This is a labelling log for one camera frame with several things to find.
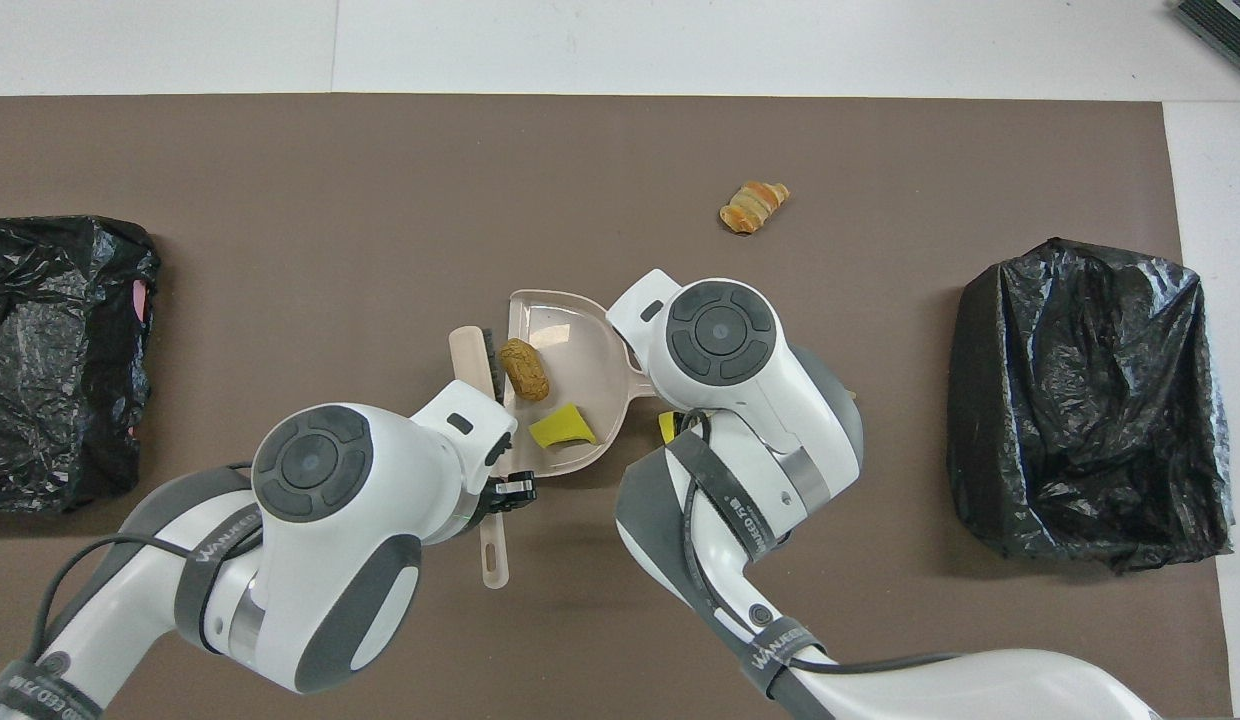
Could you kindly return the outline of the yellow sponge wedge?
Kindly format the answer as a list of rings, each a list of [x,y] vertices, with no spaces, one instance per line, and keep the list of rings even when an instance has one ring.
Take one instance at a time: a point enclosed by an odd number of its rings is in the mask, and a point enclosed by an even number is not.
[[[551,414],[529,424],[529,437],[542,449],[570,442],[598,442],[596,432],[575,404],[556,406]]]

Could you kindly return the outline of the brown bread roll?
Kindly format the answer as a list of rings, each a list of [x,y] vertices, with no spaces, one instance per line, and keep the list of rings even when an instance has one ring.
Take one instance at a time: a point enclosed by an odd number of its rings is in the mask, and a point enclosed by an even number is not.
[[[551,378],[534,346],[512,337],[500,347],[497,357],[515,397],[527,402],[543,402],[551,397]]]

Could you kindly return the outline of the beige brush black bristles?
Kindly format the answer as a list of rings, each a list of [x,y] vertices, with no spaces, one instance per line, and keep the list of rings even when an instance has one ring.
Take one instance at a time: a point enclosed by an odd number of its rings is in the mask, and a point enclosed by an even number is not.
[[[477,388],[495,400],[495,375],[489,363],[489,333],[477,325],[463,325],[448,335],[454,377]],[[505,587],[510,579],[503,516],[484,516],[477,525],[480,564],[489,589]]]

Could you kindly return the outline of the beige plastic dustpan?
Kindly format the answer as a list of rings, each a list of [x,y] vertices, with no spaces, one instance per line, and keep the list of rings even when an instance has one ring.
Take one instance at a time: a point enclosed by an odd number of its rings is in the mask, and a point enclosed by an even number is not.
[[[515,395],[506,375],[500,377],[503,406],[518,420],[512,449],[502,459],[510,471],[533,471],[547,478],[585,468],[619,436],[630,402],[655,397],[649,377],[608,323],[605,309],[591,299],[552,290],[511,292],[507,335],[537,349],[551,382],[544,400],[528,402]],[[569,404],[580,411],[596,441],[539,446],[529,428]]]

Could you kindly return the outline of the black bag lined open bin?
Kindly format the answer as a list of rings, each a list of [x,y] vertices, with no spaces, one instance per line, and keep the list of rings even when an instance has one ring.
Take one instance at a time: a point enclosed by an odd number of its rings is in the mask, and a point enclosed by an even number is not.
[[[1117,574],[1233,550],[1231,437],[1195,271],[1053,238],[960,295],[955,514],[1003,556]]]

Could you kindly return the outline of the brown table mat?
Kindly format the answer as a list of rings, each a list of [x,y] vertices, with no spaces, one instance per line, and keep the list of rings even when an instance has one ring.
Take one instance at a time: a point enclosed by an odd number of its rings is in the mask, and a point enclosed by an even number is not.
[[[753,234],[748,181],[790,197]],[[963,286],[1053,237],[1180,255],[1151,102],[748,97],[0,97],[0,217],[153,234],[141,480],[0,516],[0,670],[61,564],[164,480],[249,457],[322,402],[410,414],[459,325],[520,288],[610,305],[652,268],[770,299],[856,392],[858,482],[749,570],[839,661],[1030,647],[1174,718],[1233,715],[1214,561],[1009,560],[954,512],[946,378]]]

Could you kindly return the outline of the orange striped croissant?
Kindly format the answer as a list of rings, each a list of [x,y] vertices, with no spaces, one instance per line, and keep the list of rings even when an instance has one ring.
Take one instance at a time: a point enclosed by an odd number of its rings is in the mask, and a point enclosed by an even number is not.
[[[790,197],[785,183],[748,181],[720,206],[719,218],[735,234],[753,234]]]

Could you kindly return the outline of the black bag covered box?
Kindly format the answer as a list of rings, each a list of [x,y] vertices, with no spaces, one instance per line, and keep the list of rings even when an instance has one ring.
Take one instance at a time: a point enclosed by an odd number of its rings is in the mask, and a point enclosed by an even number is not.
[[[159,269],[130,222],[0,218],[0,512],[62,514],[136,486]]]

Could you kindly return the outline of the dark ribbed panel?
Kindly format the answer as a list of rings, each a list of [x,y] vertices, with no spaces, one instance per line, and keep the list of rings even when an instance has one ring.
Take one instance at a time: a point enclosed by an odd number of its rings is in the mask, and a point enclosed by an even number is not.
[[[1240,0],[1176,0],[1176,17],[1240,69]]]

